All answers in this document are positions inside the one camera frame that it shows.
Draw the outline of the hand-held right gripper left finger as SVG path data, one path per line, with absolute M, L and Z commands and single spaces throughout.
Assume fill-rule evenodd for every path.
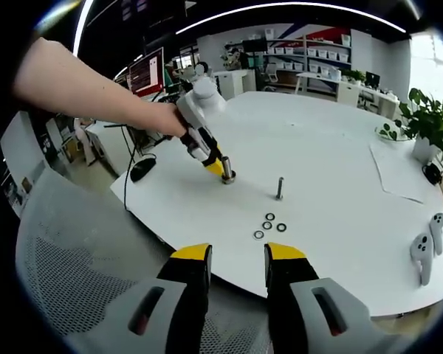
M 112 300 L 103 321 L 70 335 L 72 353 L 198 353 L 208 308 L 212 246 L 175 251 L 155 278 Z

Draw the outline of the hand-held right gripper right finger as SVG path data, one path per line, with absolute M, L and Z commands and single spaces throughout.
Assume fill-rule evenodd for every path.
M 276 353 L 391 353 L 395 338 L 368 308 L 330 278 L 320 278 L 292 246 L 264 246 L 269 334 Z

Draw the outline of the person's left hand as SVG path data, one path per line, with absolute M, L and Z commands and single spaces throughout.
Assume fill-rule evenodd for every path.
M 187 133 L 178 108 L 173 103 L 153 103 L 155 128 L 169 136 L 182 137 Z

